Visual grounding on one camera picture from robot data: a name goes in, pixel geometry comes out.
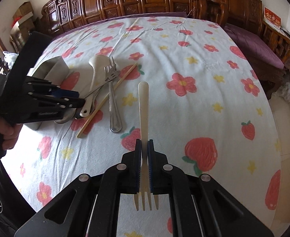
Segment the person's left hand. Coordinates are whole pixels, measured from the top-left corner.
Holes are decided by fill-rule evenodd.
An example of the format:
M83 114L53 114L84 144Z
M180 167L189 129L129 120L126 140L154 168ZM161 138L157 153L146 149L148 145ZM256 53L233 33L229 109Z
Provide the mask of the person's left hand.
M0 117L0 134L4 135L2 148L4 150L12 149L18 140L23 124L11 126L7 121Z

